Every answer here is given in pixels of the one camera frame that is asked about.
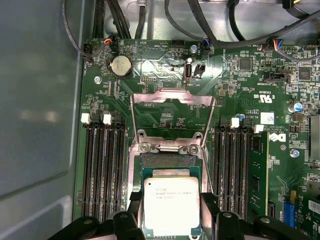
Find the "integrated circuit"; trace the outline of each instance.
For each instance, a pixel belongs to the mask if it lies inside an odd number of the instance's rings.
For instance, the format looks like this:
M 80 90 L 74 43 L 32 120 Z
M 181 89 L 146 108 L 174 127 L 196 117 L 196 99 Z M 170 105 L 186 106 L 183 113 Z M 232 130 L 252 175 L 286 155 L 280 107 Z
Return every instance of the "integrated circuit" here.
M 250 58 L 240 58 L 240 60 L 239 60 L 239 69 L 240 70 L 250 71 L 251 67 L 252 67 L 252 65 L 251 65 Z
M 299 67 L 298 69 L 299 80 L 310 81 L 311 80 L 311 67 Z

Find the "barcode label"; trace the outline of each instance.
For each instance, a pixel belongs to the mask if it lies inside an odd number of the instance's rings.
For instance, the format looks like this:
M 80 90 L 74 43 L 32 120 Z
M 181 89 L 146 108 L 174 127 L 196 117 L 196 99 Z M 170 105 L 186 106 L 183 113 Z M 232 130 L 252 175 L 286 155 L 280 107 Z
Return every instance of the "barcode label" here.
M 320 204 L 309 200 L 309 209 L 317 214 L 320 214 Z

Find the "gray metal panel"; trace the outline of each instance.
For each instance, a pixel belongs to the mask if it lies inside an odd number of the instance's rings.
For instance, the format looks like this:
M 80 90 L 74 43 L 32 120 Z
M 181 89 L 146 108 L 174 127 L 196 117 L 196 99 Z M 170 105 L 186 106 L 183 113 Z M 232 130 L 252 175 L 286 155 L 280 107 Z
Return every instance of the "gray metal panel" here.
M 165 15 L 164 0 L 147 0 L 146 24 L 143 29 L 143 39 L 186 39 L 189 38 L 173 28 Z M 227 0 L 203 0 L 200 5 L 217 39 L 222 41 L 237 41 L 232 33 L 228 20 Z M 291 16 L 279 4 L 281 0 L 241 0 L 235 9 L 235 19 L 242 35 L 253 39 L 275 32 L 298 19 Z M 319 1 L 304 0 L 299 8 L 307 13 L 320 9 Z M 139 19 L 139 6 L 136 0 L 119 0 L 123 14 L 130 22 L 131 35 L 135 35 Z M 197 24 L 186 0 L 170 0 L 169 11 L 174 20 L 185 30 L 199 37 L 205 37 Z M 106 36 L 116 32 L 111 12 L 106 7 L 104 29 Z M 317 30 L 312 23 L 307 23 L 283 36 L 286 44 L 314 44 Z
M 89 36 L 89 2 L 68 4 L 76 39 L 84 17 Z M 61 5 L 0 3 L 0 239 L 46 239 L 72 219 L 82 65 Z

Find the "sticker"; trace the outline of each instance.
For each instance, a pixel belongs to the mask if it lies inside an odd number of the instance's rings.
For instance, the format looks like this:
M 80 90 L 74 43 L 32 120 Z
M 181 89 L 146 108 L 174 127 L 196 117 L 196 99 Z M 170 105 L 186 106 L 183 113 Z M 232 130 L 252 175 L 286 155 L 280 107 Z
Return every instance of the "sticker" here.
M 309 200 L 309 209 L 317 214 L 320 214 L 320 204 Z
M 274 125 L 275 124 L 275 113 L 274 112 L 261 112 L 260 113 L 260 124 Z

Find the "screw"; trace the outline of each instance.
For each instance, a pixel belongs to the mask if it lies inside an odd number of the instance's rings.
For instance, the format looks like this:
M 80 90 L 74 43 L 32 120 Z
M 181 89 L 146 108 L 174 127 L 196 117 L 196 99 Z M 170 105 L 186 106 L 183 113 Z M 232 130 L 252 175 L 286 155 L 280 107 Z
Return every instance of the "screw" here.
M 140 146 L 140 149 L 142 152 L 149 152 L 149 145 L 148 143 L 142 143 L 141 146 Z
M 291 156 L 292 158 L 297 158 L 297 157 L 300 156 L 300 152 L 299 152 L 297 149 L 292 149 L 292 150 L 290 151 L 290 156 Z
M 95 76 L 95 77 L 94 77 L 94 83 L 95 83 L 95 84 L 100 84 L 101 82 L 102 82 L 102 79 L 101 79 L 100 76 Z
M 226 217 L 226 218 L 232 218 L 232 214 L 231 213 L 229 213 L 229 212 L 225 212 L 224 214 L 223 214 L 223 216 L 224 217 Z
M 196 45 L 191 45 L 190 52 L 196 54 L 198 52 L 198 47 Z
M 260 221 L 263 222 L 263 223 L 265 223 L 265 224 L 271 223 L 270 219 L 268 219 L 268 218 L 266 218 L 266 217 L 262 217 L 262 218 L 260 219 Z
M 189 151 L 190 151 L 191 154 L 197 154 L 198 153 L 198 148 L 197 148 L 197 146 L 191 146 L 189 148 Z
M 92 224 L 92 221 L 91 220 L 86 220 L 86 221 L 84 221 L 84 224 Z

